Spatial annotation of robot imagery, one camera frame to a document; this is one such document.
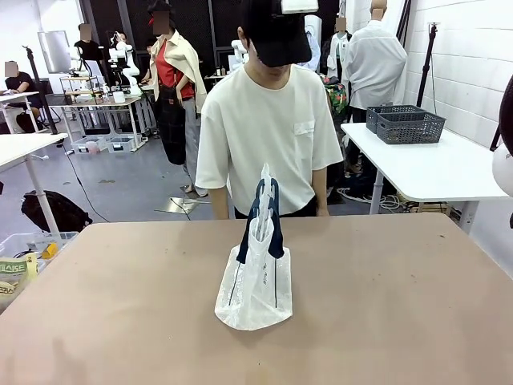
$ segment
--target black bag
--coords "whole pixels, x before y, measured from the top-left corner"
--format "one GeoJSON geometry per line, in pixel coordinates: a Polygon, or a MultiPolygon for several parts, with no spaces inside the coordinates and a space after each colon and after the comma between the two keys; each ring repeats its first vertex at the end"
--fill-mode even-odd
{"type": "MultiPolygon", "coordinates": [[[[59,231],[81,232],[87,225],[93,223],[88,213],[85,213],[65,196],[53,191],[45,191],[45,194],[59,231]]],[[[23,197],[25,200],[22,203],[22,213],[27,215],[41,230],[50,232],[35,191],[28,192],[23,197]]]]}
{"type": "Polygon", "coordinates": [[[31,119],[30,115],[27,114],[26,112],[22,112],[21,114],[16,116],[16,123],[27,134],[33,134],[35,132],[34,125],[32,124],[32,119],[31,119]]]}

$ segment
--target white plastic bag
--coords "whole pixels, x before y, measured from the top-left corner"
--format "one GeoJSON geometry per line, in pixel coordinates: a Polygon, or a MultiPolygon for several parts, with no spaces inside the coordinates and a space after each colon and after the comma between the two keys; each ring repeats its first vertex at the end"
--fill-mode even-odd
{"type": "Polygon", "coordinates": [[[266,164],[244,238],[230,253],[217,295],[216,316],[234,329],[262,329],[292,317],[290,251],[283,247],[279,196],[266,164]]]}

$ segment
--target black skirt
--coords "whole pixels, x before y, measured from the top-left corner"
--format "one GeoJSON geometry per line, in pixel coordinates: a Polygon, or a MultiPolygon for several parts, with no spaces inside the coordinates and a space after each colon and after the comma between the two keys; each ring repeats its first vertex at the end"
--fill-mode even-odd
{"type": "Polygon", "coordinates": [[[185,163],[185,110],[176,98],[176,88],[160,86],[155,118],[168,160],[185,163]]]}

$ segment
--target red top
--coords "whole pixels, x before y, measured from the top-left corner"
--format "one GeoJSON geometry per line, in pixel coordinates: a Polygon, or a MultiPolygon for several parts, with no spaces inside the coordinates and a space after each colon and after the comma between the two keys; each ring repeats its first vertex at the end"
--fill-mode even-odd
{"type": "MultiPolygon", "coordinates": [[[[166,51],[167,41],[164,40],[160,52],[157,55],[155,64],[157,66],[157,74],[159,74],[160,82],[166,87],[177,86],[180,80],[184,77],[184,73],[174,68],[171,64],[166,62],[164,58],[164,52],[166,51]]],[[[188,82],[184,88],[182,88],[182,98],[193,98],[194,87],[191,82],[188,82]]]]}

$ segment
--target table leg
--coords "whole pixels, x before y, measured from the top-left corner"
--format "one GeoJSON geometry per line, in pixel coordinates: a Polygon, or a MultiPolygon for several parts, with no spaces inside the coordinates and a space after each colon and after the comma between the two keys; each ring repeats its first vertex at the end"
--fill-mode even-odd
{"type": "Polygon", "coordinates": [[[382,199],[383,190],[383,174],[378,170],[376,173],[376,181],[374,182],[374,190],[372,192],[372,202],[370,203],[370,215],[379,214],[379,202],[382,199]]]}
{"type": "Polygon", "coordinates": [[[29,99],[26,96],[25,96],[25,103],[26,103],[26,108],[27,108],[27,110],[29,112],[29,115],[30,115],[30,120],[32,120],[32,124],[34,125],[34,130],[36,132],[39,132],[38,124],[35,121],[34,114],[32,113],[32,107],[30,106],[29,99]]]}
{"type": "Polygon", "coordinates": [[[141,127],[141,134],[145,133],[147,131],[146,129],[146,120],[143,116],[143,110],[142,110],[142,101],[135,102],[135,111],[137,112],[137,119],[139,120],[139,127],[141,127]]]}
{"type": "Polygon", "coordinates": [[[64,120],[64,125],[66,126],[67,135],[70,138],[70,142],[73,144],[75,141],[73,140],[73,136],[71,134],[70,122],[68,121],[67,116],[66,116],[66,109],[64,107],[61,107],[61,112],[63,113],[63,120],[64,120]]]}
{"type": "Polygon", "coordinates": [[[32,155],[28,154],[25,155],[25,164],[26,168],[29,170],[30,178],[32,179],[32,183],[34,184],[35,193],[38,197],[39,204],[41,205],[42,214],[44,215],[46,222],[48,224],[48,227],[50,228],[51,233],[58,233],[59,228],[57,227],[57,223],[55,222],[54,214],[51,212],[50,204],[48,203],[48,200],[46,198],[46,194],[41,188],[41,185],[39,184],[38,178],[35,175],[34,170],[34,163],[32,163],[32,155]]]}
{"type": "Polygon", "coordinates": [[[7,118],[7,111],[6,111],[6,108],[4,107],[3,103],[0,103],[0,108],[2,109],[3,117],[6,118],[7,128],[9,128],[9,132],[11,134],[15,134],[16,132],[14,132],[14,128],[12,127],[12,125],[10,123],[10,119],[7,118]]]}
{"type": "Polygon", "coordinates": [[[77,122],[79,122],[79,126],[80,126],[80,133],[82,134],[82,137],[85,137],[86,136],[86,128],[83,125],[82,111],[80,109],[76,108],[75,112],[76,112],[76,115],[77,115],[77,122]]]}
{"type": "Polygon", "coordinates": [[[133,148],[131,151],[136,152],[141,147],[143,147],[144,144],[146,144],[145,141],[141,142],[139,140],[139,134],[137,134],[137,126],[135,125],[135,119],[134,119],[134,112],[131,108],[131,105],[128,105],[128,111],[130,112],[130,121],[131,121],[131,127],[134,131],[134,141],[135,141],[135,148],[133,148]]]}
{"type": "Polygon", "coordinates": [[[468,201],[463,204],[462,216],[459,220],[459,227],[469,234],[474,224],[475,213],[478,211],[479,201],[468,201]]]}
{"type": "Polygon", "coordinates": [[[107,118],[107,122],[109,123],[109,129],[111,130],[110,135],[115,135],[115,123],[114,119],[112,118],[112,114],[114,113],[109,107],[104,110],[105,111],[105,117],[107,118]]]}

